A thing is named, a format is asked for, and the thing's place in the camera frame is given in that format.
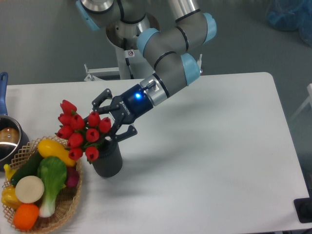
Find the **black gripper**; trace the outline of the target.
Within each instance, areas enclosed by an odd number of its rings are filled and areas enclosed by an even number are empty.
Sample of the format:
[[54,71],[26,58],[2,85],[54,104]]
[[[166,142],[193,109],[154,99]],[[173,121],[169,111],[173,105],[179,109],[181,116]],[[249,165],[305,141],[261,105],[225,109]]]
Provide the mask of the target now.
[[[106,100],[112,100],[111,104],[101,107]],[[89,113],[109,114],[115,120],[105,137],[108,141],[123,141],[137,135],[134,121],[154,107],[139,84],[114,98],[107,88],[92,101],[92,106]]]

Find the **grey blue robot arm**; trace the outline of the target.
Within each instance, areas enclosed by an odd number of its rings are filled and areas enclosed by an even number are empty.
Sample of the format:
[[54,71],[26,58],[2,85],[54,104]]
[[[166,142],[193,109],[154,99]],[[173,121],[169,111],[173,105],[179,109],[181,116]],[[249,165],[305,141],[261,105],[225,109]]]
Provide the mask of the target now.
[[121,50],[119,69],[132,79],[143,76],[121,95],[105,90],[93,102],[94,111],[113,117],[108,136],[116,142],[134,136],[137,118],[199,78],[200,67],[189,50],[217,32],[215,19],[195,0],[169,1],[176,26],[166,32],[159,31],[143,0],[77,0],[76,7],[92,30],[105,28],[110,43]]

